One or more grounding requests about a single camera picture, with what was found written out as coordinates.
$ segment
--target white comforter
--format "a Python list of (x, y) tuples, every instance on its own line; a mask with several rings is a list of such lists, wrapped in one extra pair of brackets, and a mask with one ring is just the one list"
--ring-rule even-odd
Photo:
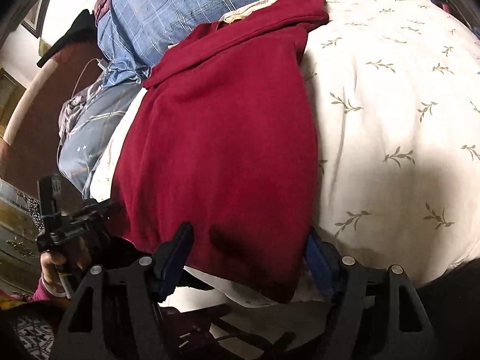
[[(344, 255), (430, 281), (480, 254), (480, 43), (429, 0), (327, 2), (301, 64), (319, 135), (313, 223)], [(144, 94), (94, 174), (98, 200)]]

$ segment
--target red blanket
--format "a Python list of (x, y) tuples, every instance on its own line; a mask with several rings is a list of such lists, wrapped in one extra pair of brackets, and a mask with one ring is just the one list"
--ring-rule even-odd
[(144, 251), (195, 228), (188, 265), (288, 302), (317, 188), (313, 115), (299, 70), (325, 0), (279, 0), (199, 25), (167, 51), (116, 167), (112, 233)]

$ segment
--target pink sleeve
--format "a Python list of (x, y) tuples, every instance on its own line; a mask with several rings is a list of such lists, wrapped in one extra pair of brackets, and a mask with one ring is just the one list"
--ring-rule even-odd
[(42, 283), (42, 278), (38, 281), (38, 287), (35, 293), (33, 294), (33, 297), (29, 298), (28, 300), (35, 302), (37, 300), (52, 300), (55, 299), (55, 297), (49, 293), (45, 286)]

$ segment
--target black and white patterned cloth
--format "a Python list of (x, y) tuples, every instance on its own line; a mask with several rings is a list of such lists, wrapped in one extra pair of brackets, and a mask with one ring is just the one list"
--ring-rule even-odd
[(48, 360), (54, 335), (47, 322), (35, 315), (21, 315), (10, 320), (10, 325), (32, 358)]
[(26, 201), (27, 208), (30, 212), (30, 216), (32, 217), (33, 224), (40, 233), (44, 229), (42, 214), (40, 211), (40, 202), (37, 199), (32, 198), (31, 196), (28, 196), (26, 193), (23, 193), (21, 191), (18, 192), (18, 195)]

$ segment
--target hand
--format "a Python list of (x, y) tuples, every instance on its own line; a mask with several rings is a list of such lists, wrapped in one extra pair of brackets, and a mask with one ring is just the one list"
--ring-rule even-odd
[[(80, 239), (75, 246), (69, 247), (69, 255), (71, 256), (71, 264), (77, 265), (82, 271), (87, 269), (92, 263), (90, 252), (85, 245), (83, 239)], [(67, 258), (57, 251), (48, 251), (40, 256), (40, 265), (42, 266), (42, 274), (45, 282), (53, 287), (58, 293), (65, 292), (55, 266), (61, 266), (67, 262)]]

